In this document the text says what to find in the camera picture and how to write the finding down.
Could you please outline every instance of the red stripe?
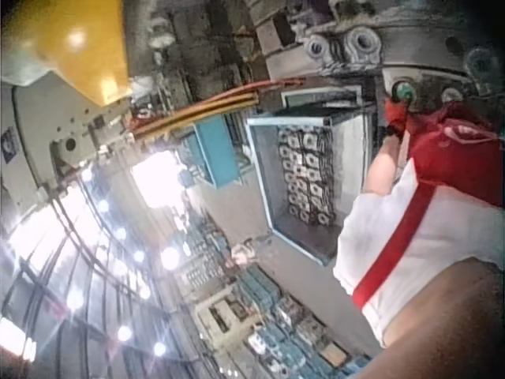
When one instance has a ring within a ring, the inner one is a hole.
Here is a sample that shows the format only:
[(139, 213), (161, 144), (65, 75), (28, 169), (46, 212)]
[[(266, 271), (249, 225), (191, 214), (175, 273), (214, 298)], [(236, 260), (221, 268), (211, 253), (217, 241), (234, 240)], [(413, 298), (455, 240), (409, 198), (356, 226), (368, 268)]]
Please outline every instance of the red stripe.
[(353, 301), (360, 310), (402, 259), (423, 220), (434, 193), (435, 186), (425, 183), (419, 183), (417, 186), (395, 232), (387, 241), (372, 267), (354, 289)]

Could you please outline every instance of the pipe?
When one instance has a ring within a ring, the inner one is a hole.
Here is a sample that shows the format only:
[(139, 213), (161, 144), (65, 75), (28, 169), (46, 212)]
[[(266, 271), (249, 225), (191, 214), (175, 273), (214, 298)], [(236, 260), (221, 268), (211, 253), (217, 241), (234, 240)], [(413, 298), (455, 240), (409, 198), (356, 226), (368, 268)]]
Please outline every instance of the pipe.
[(220, 100), (220, 99), (225, 99), (230, 96), (238, 96), (242, 93), (248, 93), (248, 92), (256, 92), (261, 89), (273, 89), (272, 87), (278, 87), (278, 86), (288, 86), (288, 85), (293, 85), (293, 86), (300, 86), (304, 84), (303, 79), (284, 79), (281, 81), (257, 81), (255, 83), (249, 83), (246, 85), (243, 85), (241, 87), (233, 88), (229, 91), (220, 93), (216, 96), (213, 96), (209, 99), (203, 100), (201, 103), (210, 103), (212, 101)]
[(257, 101), (257, 99), (255, 99), (255, 100), (231, 104), (227, 107), (220, 107), (220, 108), (212, 109), (212, 110), (209, 110), (209, 111), (206, 111), (203, 113), (195, 114), (192, 117), (182, 119), (182, 120), (175, 122), (173, 124), (159, 127), (158, 129), (150, 130), (145, 133), (138, 133), (135, 137), (138, 141), (142, 141), (147, 138), (161, 137), (163, 134), (169, 133), (170, 131), (172, 131), (174, 129), (188, 126), (188, 125), (190, 125), (194, 122), (200, 121), (204, 118), (215, 116), (217, 114), (230, 113), (231, 111), (236, 111), (238, 109), (242, 109), (242, 108), (246, 108), (246, 107), (254, 107), (257, 104), (258, 104), (258, 101)]
[(164, 126), (166, 124), (171, 124), (173, 122), (178, 122), (181, 119), (191, 117), (195, 114), (199, 114), (200, 112), (209, 111), (210, 109), (215, 109), (219, 107), (227, 107), (233, 103), (239, 103), (241, 101), (257, 101), (256, 94), (249, 93), (240, 96), (230, 97), (229, 99), (221, 99), (218, 101), (214, 101), (212, 103), (198, 103), (191, 107), (187, 107), (181, 111), (176, 112), (170, 116), (161, 118), (160, 120), (154, 121), (145, 126), (141, 126), (139, 129), (134, 129), (132, 131), (133, 135), (137, 135), (140, 133), (146, 133), (149, 130), (158, 129), (160, 126)]

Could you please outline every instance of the blue panel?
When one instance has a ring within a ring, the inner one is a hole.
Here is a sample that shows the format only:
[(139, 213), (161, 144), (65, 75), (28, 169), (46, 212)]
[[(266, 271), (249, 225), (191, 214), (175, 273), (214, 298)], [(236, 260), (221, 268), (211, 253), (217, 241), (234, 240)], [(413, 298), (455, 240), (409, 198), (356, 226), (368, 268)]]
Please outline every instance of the blue panel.
[(200, 150), (200, 143), (198, 142), (196, 134), (187, 136), (185, 140), (187, 141), (189, 151), (191, 152), (191, 156), (193, 157), (195, 164), (200, 167), (205, 167), (204, 155)]
[(199, 121), (195, 131), (214, 186), (219, 188), (238, 178), (240, 171), (224, 118)]

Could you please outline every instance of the industrial machine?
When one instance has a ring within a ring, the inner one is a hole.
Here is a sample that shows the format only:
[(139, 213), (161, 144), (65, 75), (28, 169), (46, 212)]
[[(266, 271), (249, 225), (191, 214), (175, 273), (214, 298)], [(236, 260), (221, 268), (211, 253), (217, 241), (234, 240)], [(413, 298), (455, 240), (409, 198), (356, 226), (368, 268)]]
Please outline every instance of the industrial machine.
[(338, 254), (380, 146), (386, 96), (429, 113), (503, 91), (497, 51), (447, 2), (289, 0), (249, 11), (272, 79), (322, 77), (284, 92), (283, 111), (248, 120), (270, 228), (321, 265)]
[(2, 10), (2, 187), (19, 217), (128, 140), (131, 93), (119, 0)]

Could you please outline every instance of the hand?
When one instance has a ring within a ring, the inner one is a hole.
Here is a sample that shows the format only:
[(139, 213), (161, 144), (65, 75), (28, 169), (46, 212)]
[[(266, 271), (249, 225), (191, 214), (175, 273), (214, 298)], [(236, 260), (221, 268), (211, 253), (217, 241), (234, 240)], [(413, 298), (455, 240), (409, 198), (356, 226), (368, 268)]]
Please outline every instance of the hand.
[(399, 135), (403, 135), (406, 129), (408, 102), (394, 103), (391, 99), (386, 98), (386, 120), (387, 124), (395, 129)]

